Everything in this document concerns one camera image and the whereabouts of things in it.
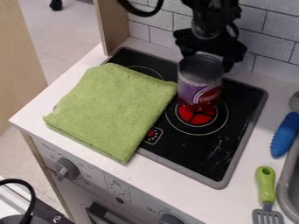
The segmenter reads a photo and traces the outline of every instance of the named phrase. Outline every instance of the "green towel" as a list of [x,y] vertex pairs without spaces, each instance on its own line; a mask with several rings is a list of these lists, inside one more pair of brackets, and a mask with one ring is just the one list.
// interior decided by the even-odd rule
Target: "green towel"
[[49,128],[126,163],[176,92],[174,82],[107,63],[88,69],[44,120]]

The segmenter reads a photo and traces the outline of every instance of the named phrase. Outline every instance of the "knob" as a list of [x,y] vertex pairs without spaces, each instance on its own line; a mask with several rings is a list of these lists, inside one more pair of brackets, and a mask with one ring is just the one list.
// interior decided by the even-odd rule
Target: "knob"
[[75,164],[73,164],[70,160],[61,157],[55,164],[55,170],[57,173],[57,180],[61,181],[62,179],[76,179],[80,171]]
[[164,213],[160,218],[159,224],[184,224],[184,223],[179,218],[169,213]]

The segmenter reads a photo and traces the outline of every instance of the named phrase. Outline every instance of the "blue utensil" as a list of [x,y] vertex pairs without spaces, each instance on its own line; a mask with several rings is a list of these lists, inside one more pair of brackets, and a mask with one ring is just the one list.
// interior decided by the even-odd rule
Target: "blue utensil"
[[296,112],[288,113],[275,132],[270,145],[273,158],[279,158],[289,150],[299,130],[299,92],[290,98],[289,106]]

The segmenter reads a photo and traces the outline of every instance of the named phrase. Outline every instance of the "play stove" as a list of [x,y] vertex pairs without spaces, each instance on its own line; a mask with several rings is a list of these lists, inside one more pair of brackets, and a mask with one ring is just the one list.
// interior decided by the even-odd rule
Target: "play stove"
[[[177,64],[121,48],[108,62],[165,81],[177,81]],[[266,102],[267,93],[224,79],[223,100],[208,112],[169,104],[138,153],[215,189],[228,185]]]

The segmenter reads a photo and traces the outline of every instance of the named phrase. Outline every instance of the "can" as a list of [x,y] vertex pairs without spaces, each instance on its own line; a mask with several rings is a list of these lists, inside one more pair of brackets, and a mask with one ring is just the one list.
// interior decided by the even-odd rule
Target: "can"
[[221,95],[223,74],[221,61],[211,55],[182,59],[177,71],[178,104],[192,112],[211,109]]

